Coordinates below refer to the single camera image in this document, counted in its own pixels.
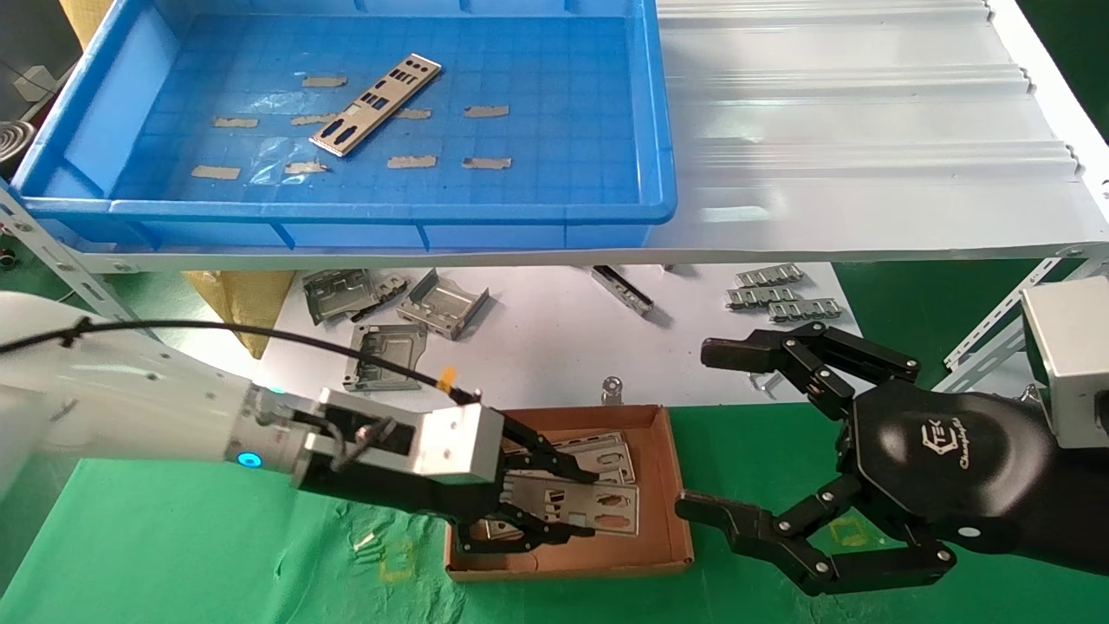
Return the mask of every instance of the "black cable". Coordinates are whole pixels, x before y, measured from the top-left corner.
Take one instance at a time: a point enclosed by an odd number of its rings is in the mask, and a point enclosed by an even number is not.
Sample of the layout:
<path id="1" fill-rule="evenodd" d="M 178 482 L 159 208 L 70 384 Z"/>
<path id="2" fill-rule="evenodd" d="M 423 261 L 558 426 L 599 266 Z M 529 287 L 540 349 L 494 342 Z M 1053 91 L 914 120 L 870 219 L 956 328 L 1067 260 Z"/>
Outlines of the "black cable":
<path id="1" fill-rule="evenodd" d="M 330 351 L 332 354 L 337 354 L 339 356 L 345 356 L 347 358 L 354 358 L 363 365 L 370 365 L 374 367 L 379 367 L 386 371 L 404 376 L 406 378 L 414 379 L 419 383 L 429 386 L 431 388 L 438 388 L 442 390 L 447 397 L 450 398 L 458 406 L 466 406 L 469 403 L 476 403 L 478 401 L 478 396 L 461 390 L 459 388 L 440 388 L 439 382 L 429 376 L 424 374 L 413 371 L 399 365 L 389 362 L 376 356 L 370 356 L 368 354 L 362 354 L 360 351 L 355 351 L 348 347 L 340 347 L 338 345 L 333 345 L 327 341 L 318 340 L 315 338 L 296 335 L 292 333 L 283 333 L 281 330 L 269 330 L 265 328 L 256 328 L 254 326 L 242 326 L 238 324 L 224 324 L 218 321 L 121 321 L 114 324 L 92 324 L 89 321 L 88 317 L 82 317 L 75 326 L 64 330 L 54 330 L 51 333 L 43 333 L 40 335 L 31 336 L 24 339 L 9 342 L 7 345 L 0 345 L 0 356 L 6 354 L 11 354 L 13 351 L 19 351 L 21 349 L 27 349 L 29 347 L 34 347 L 37 345 L 42 345 L 44 342 L 50 342 L 52 340 L 60 340 L 62 347 L 71 347 L 73 342 L 84 335 L 90 334 L 102 334 L 102 333 L 115 333 L 123 330 L 157 330 L 157 329 L 196 329 L 196 330 L 230 330 L 233 333 L 240 333 L 245 335 L 264 336 L 268 338 L 275 338 L 277 340 L 287 340 L 289 342 L 296 342 L 307 347 L 314 347 L 316 349 L 322 349 L 324 351 Z"/>
<path id="2" fill-rule="evenodd" d="M 58 91 L 54 91 L 53 89 L 47 89 L 45 86 L 43 86 L 43 85 L 39 84 L 38 82 L 31 80 L 26 74 L 23 74 L 21 71 L 19 71 L 18 69 L 11 67 L 10 64 L 8 64 L 8 61 L 6 61 L 3 59 L 0 59 L 0 65 L 3 65 L 6 68 L 8 68 L 8 70 L 11 71 L 12 73 L 14 73 L 16 75 L 18 75 L 18 76 L 22 78 L 23 80 L 30 82 L 31 84 L 34 84 L 35 86 L 38 86 L 39 89 L 42 89 L 43 91 L 50 93 L 51 95 L 57 95 L 58 94 Z"/>

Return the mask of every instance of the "blue plastic tray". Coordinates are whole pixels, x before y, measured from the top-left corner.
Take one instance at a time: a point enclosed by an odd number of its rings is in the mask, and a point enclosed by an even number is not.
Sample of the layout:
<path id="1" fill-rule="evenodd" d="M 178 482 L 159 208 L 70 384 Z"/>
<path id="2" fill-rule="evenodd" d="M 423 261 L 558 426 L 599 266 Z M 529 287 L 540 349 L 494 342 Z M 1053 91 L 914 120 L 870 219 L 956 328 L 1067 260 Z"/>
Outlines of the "blue plastic tray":
<path id="1" fill-rule="evenodd" d="M 407 103 L 430 119 L 391 119 L 345 158 L 292 124 L 410 52 L 444 68 Z M 386 166 L 425 154 L 438 164 Z M 330 171 L 284 173 L 307 160 Z M 55 233 L 121 249 L 641 246 L 676 205 L 654 2 L 118 0 L 13 186 Z"/>

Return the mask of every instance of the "white table surface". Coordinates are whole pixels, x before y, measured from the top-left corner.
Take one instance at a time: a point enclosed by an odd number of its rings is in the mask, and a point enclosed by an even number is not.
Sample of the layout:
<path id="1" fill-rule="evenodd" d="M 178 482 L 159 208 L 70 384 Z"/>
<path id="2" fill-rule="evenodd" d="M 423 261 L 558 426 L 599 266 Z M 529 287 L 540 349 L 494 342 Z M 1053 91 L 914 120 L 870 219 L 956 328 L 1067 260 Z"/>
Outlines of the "white table surface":
<path id="1" fill-rule="evenodd" d="M 440 268 L 459 287 L 490 300 L 477 323 L 457 342 L 428 336 L 417 369 L 438 377 L 458 370 L 457 386 L 481 389 L 498 408 L 558 408 L 600 403 L 601 381 L 619 377 L 625 403 L 676 406 L 752 405 L 772 400 L 755 391 L 744 374 L 706 369 L 700 362 L 706 338 L 745 338 L 754 329 L 781 329 L 764 309 L 724 308 L 724 289 L 736 272 L 762 265 L 658 265 L 622 267 L 623 274 L 654 298 L 648 319 L 637 317 L 588 273 L 572 266 Z M 858 334 L 848 301 L 831 264 L 801 264 L 795 284 L 805 298 L 835 297 L 846 309 L 833 326 Z M 414 284 L 424 269 L 397 269 Z M 404 324 L 395 299 L 359 325 Z M 792 324 L 785 327 L 796 327 Z M 314 327 L 299 276 L 294 280 L 276 329 L 349 346 L 354 325 L 343 319 Z M 342 389 L 346 359 L 284 341 L 272 341 L 254 381 L 314 399 L 322 388 Z M 804 399 L 787 383 L 774 391 L 782 401 Z M 448 406 L 438 391 L 374 392 L 375 401 L 407 410 Z"/>

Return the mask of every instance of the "metal shelf frame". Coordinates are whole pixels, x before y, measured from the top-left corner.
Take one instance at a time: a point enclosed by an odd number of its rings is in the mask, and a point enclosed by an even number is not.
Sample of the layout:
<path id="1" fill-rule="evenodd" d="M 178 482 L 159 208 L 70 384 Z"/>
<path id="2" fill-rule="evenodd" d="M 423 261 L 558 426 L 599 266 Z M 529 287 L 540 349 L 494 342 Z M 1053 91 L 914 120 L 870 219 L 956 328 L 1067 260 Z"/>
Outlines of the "metal shelf frame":
<path id="1" fill-rule="evenodd" d="M 1088 258 L 1072 277 L 1109 258 L 1109 146 L 1016 0 L 660 0 L 659 14 L 681 205 L 643 248 L 133 252 L 55 238 L 2 182 L 0 224 L 112 319 L 134 315 L 104 273 L 1047 258 L 953 351 L 949 391 L 1022 347 L 1018 320 L 967 358 L 1021 287 L 1061 257 Z"/>

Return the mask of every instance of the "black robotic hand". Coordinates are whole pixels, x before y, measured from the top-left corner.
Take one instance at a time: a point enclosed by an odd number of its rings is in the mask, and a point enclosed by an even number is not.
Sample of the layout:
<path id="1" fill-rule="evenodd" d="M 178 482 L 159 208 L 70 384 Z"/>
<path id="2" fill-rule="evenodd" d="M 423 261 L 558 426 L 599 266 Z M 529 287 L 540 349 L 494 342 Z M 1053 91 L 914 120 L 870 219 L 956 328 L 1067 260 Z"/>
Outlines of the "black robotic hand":
<path id="1" fill-rule="evenodd" d="M 956 563 L 940 540 L 1109 574 L 1109 452 L 1059 449 L 1039 403 L 920 390 L 916 361 L 823 324 L 709 339 L 701 362 L 779 371 L 843 421 L 841 477 L 781 515 L 689 491 L 674 504 L 680 518 L 719 528 L 733 552 L 774 564 L 806 594 L 935 583 Z M 856 398 L 832 368 L 875 387 Z M 852 508 L 905 546 L 828 556 L 808 544 Z"/>

